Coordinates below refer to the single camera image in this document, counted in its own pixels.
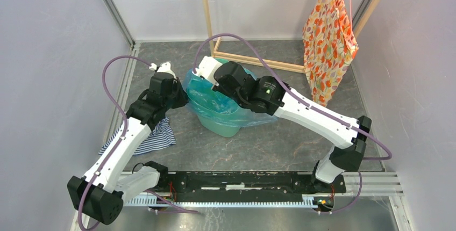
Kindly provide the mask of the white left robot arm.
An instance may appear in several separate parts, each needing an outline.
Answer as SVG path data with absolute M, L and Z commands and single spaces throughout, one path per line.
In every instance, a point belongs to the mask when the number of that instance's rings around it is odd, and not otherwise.
M 146 165 L 121 181 L 120 175 L 139 145 L 165 118 L 170 109 L 185 106 L 189 99 L 178 77 L 155 73 L 138 99 L 126 112 L 126 118 L 108 148 L 82 176 L 73 176 L 67 189 L 73 207 L 99 223 L 109 225 L 120 215 L 124 204 L 152 188 L 164 191 L 169 185 L 167 175 Z

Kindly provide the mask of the green plastic trash bin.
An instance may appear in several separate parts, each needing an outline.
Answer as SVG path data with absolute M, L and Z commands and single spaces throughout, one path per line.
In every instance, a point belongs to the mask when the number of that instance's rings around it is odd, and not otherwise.
M 248 122 L 249 112 L 227 96 L 212 90 L 212 84 L 199 78 L 190 70 L 187 74 L 186 92 L 189 109 L 196 113 L 208 130 L 229 138 L 238 133 Z

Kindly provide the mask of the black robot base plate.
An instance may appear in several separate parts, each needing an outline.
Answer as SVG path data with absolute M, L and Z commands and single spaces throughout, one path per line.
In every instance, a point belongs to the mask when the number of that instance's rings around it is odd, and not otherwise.
M 345 193 L 342 175 L 331 184 L 298 171 L 175 171 L 149 161 L 156 169 L 156 193 L 171 194 L 178 203 L 290 203 L 303 196 Z

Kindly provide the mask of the blue plastic trash bag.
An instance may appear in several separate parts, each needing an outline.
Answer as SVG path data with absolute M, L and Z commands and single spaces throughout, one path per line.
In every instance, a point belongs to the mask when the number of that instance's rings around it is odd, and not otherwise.
M 277 121 L 266 113 L 254 113 L 235 101 L 212 90 L 212 84 L 196 76 L 190 69 L 182 84 L 189 97 L 187 108 L 195 113 L 204 126 L 211 128 L 242 128 Z

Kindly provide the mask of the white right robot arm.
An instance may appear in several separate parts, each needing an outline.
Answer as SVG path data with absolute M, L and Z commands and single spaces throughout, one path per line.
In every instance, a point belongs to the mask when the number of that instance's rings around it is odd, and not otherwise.
M 212 83 L 213 90 L 231 98 L 242 108 L 290 120 L 332 142 L 331 150 L 317 162 L 310 178 L 315 191 L 325 192 L 343 172 L 359 170 L 366 151 L 366 136 L 356 128 L 369 130 L 369 118 L 345 117 L 325 109 L 304 99 L 276 77 L 254 78 L 238 63 L 214 63 L 209 69 L 198 71 Z

